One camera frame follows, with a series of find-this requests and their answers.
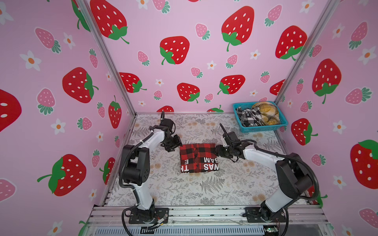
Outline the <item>red black plaid shirt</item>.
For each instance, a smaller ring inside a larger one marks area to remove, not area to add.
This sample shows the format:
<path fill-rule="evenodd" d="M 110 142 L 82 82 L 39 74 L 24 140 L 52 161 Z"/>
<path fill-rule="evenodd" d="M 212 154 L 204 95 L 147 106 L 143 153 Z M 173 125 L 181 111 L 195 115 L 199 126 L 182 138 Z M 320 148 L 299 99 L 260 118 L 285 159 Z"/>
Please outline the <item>red black plaid shirt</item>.
<path fill-rule="evenodd" d="M 204 173 L 219 170 L 216 144 L 186 144 L 180 147 L 181 173 Z"/>

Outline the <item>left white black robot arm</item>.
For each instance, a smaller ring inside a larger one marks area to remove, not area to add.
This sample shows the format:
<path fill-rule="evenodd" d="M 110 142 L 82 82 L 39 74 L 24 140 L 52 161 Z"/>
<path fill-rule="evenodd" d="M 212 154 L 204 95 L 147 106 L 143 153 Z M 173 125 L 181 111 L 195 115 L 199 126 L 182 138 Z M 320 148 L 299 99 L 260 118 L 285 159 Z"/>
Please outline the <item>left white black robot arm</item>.
<path fill-rule="evenodd" d="M 175 123 L 171 119 L 161 118 L 160 124 L 149 128 L 149 135 L 135 145 L 125 145 L 118 171 L 119 186 L 130 188 L 136 198 L 139 211 L 153 212 L 155 204 L 145 184 L 150 175 L 150 153 L 161 146 L 167 152 L 173 152 L 182 146 L 181 139 L 174 134 Z"/>

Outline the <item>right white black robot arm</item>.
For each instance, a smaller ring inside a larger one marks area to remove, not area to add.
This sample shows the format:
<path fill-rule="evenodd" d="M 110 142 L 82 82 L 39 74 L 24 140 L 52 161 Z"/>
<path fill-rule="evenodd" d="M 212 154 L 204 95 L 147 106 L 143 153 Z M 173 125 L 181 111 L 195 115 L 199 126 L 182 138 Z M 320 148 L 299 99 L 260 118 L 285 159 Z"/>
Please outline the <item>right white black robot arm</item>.
<path fill-rule="evenodd" d="M 258 147 L 255 140 L 240 140 L 235 132 L 225 131 L 223 145 L 216 146 L 216 155 L 233 162 L 239 159 L 264 165 L 277 174 L 277 190 L 260 206 L 260 217 L 266 221 L 299 199 L 312 201 L 319 194 L 319 181 L 311 167 L 296 153 L 288 155 Z"/>

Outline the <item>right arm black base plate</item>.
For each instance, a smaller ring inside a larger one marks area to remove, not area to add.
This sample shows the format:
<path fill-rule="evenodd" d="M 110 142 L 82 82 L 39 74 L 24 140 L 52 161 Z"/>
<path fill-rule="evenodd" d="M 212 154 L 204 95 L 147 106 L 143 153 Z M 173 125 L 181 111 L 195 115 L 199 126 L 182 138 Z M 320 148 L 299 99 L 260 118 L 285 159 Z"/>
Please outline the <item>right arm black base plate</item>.
<path fill-rule="evenodd" d="M 278 212 L 271 212 L 268 208 L 246 207 L 242 214 L 249 223 L 284 223 L 286 216 L 281 209 Z"/>

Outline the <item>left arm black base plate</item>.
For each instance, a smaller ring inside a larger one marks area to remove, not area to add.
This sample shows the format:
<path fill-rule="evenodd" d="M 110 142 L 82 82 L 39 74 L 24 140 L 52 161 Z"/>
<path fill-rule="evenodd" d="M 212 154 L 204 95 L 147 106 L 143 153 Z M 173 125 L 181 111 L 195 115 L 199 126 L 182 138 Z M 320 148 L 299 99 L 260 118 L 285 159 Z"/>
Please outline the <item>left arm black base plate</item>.
<path fill-rule="evenodd" d="M 151 210 L 132 209 L 130 214 L 126 215 L 130 224 L 155 224 L 167 223 L 169 217 L 169 208 L 153 208 Z"/>

